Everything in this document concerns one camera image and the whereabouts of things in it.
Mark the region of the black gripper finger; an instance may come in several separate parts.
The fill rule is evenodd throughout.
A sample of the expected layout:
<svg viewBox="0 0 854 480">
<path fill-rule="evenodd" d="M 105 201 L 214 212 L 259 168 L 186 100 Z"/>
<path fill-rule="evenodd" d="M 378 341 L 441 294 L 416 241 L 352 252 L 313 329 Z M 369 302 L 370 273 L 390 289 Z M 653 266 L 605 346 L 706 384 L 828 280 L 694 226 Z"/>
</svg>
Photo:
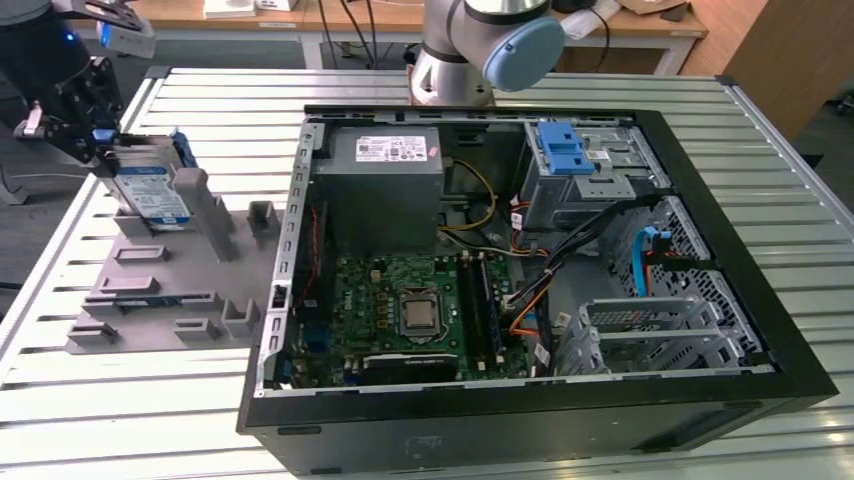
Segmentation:
<svg viewBox="0 0 854 480">
<path fill-rule="evenodd" d="M 65 83 L 74 122 L 90 131 L 119 129 L 125 102 L 110 58 L 93 56 L 83 70 Z"/>
<path fill-rule="evenodd" d="M 105 148 L 98 144 L 93 132 L 47 115 L 39 101 L 33 102 L 27 118 L 14 129 L 14 137 L 25 143 L 62 151 L 95 176 L 113 175 L 113 164 L 105 157 Z"/>
</svg>

